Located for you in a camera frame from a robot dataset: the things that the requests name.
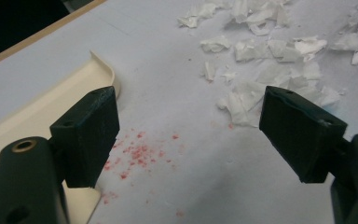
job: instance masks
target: red speck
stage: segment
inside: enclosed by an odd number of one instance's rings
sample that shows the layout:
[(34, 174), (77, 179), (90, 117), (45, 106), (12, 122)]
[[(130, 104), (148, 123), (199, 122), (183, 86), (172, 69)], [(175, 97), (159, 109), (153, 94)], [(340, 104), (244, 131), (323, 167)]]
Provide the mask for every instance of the red speck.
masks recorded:
[(145, 135), (145, 132), (139, 132), (138, 135), (137, 135), (137, 137), (138, 137), (138, 138), (142, 138), (142, 137), (144, 137), (144, 135)]
[(127, 178), (128, 174), (129, 174), (128, 172), (123, 172), (123, 173), (121, 173), (121, 174), (120, 174), (121, 179)]
[(120, 162), (121, 162), (121, 158), (117, 158), (117, 159), (115, 160), (115, 165), (119, 164)]
[(108, 170), (110, 170), (110, 168), (111, 168), (111, 166), (110, 166), (110, 161), (107, 161), (106, 164), (104, 165), (103, 169), (104, 169), (105, 171), (108, 171)]
[(165, 152), (163, 150), (161, 150), (159, 153), (158, 153), (158, 156), (161, 158), (165, 155)]
[(118, 198), (118, 195), (116, 193), (112, 192), (112, 191), (110, 191), (109, 194), (113, 199)]
[(176, 209), (176, 216), (177, 217), (183, 217), (185, 215), (185, 213), (183, 211), (181, 211), (180, 209)]

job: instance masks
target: tan plastic piece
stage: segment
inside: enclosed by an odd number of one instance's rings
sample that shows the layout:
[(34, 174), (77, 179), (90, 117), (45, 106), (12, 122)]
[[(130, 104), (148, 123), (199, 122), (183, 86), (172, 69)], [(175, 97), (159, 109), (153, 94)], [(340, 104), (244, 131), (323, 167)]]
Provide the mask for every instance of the tan plastic piece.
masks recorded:
[[(49, 126), (89, 91), (112, 85), (116, 97), (120, 83), (113, 69), (91, 53), (91, 59), (67, 79), (0, 122), (0, 151), (13, 141), (28, 137), (51, 137)], [(68, 189), (63, 183), (71, 223), (87, 223), (101, 198), (96, 189)]]

